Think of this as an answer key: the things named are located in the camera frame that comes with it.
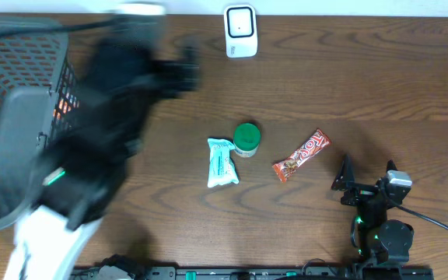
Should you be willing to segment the red Top chocolate bar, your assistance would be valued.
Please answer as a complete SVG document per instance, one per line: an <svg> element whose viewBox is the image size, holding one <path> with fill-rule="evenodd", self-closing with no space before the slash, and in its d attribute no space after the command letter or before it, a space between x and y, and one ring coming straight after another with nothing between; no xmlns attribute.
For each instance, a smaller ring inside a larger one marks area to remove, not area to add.
<svg viewBox="0 0 448 280"><path fill-rule="evenodd" d="M313 158L322 149L329 146L332 141L319 128L288 158L275 163L272 168L278 175L279 180L284 183L292 176L306 161Z"/></svg>

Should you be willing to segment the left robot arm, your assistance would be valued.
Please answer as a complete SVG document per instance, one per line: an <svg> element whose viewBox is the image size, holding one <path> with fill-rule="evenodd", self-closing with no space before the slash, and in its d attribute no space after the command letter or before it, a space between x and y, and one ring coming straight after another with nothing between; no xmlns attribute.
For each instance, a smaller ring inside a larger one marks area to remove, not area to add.
<svg viewBox="0 0 448 280"><path fill-rule="evenodd" d="M67 279L142 149L152 107L198 84L198 48L156 55L156 28L121 27L96 46L65 115L68 129L35 159L7 279Z"/></svg>

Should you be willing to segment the green lidded white jar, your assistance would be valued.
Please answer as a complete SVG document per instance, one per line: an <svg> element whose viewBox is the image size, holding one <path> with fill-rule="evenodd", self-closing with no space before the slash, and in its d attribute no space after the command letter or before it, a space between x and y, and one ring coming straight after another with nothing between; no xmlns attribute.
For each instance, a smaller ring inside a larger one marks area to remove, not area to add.
<svg viewBox="0 0 448 280"><path fill-rule="evenodd" d="M242 123L234 131L233 144L235 153L243 158L256 154L261 142L261 132L255 124Z"/></svg>

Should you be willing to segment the orange small carton box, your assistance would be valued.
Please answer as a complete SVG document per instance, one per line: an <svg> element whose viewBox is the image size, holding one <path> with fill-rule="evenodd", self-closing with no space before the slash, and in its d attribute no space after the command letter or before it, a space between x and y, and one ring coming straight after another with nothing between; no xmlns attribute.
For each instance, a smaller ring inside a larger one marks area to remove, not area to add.
<svg viewBox="0 0 448 280"><path fill-rule="evenodd" d="M68 112L79 107L79 100L71 93L59 96L54 108L53 116L56 120L61 120Z"/></svg>

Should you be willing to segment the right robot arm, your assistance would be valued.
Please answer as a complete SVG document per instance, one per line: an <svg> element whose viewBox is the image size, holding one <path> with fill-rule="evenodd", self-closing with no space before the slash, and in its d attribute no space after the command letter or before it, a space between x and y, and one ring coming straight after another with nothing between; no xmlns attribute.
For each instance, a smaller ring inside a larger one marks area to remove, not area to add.
<svg viewBox="0 0 448 280"><path fill-rule="evenodd" d="M410 192L409 175L387 162L386 173L374 184L355 180L350 157L343 157L331 189L341 191L340 202L356 208L351 242L360 260L351 265L356 279L402 279L402 266L409 261L414 229L407 223L389 219L387 211L400 205Z"/></svg>

